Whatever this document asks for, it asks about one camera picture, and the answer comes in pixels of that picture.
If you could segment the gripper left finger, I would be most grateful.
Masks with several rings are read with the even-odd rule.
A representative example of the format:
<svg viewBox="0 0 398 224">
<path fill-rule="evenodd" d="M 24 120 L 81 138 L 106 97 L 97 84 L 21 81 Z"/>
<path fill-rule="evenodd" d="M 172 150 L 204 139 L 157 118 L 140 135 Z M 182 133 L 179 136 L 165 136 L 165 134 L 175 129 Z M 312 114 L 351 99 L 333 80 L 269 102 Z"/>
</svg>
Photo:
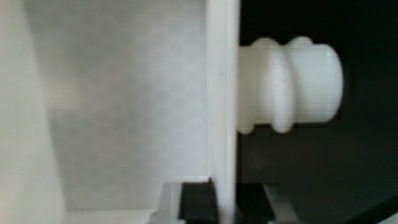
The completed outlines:
<svg viewBox="0 0 398 224">
<path fill-rule="evenodd" d="M 157 224 L 216 224 L 216 195 L 211 182 L 163 185 Z"/>
</svg>

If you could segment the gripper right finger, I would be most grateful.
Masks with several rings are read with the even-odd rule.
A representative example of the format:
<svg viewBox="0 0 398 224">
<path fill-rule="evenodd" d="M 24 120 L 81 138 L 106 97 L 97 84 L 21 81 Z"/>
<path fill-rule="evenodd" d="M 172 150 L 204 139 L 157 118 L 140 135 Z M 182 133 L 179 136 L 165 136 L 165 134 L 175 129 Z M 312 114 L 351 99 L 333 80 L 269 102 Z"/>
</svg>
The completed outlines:
<svg viewBox="0 0 398 224">
<path fill-rule="evenodd" d="M 236 224 L 296 224 L 292 205 L 278 185 L 236 185 Z"/>
</svg>

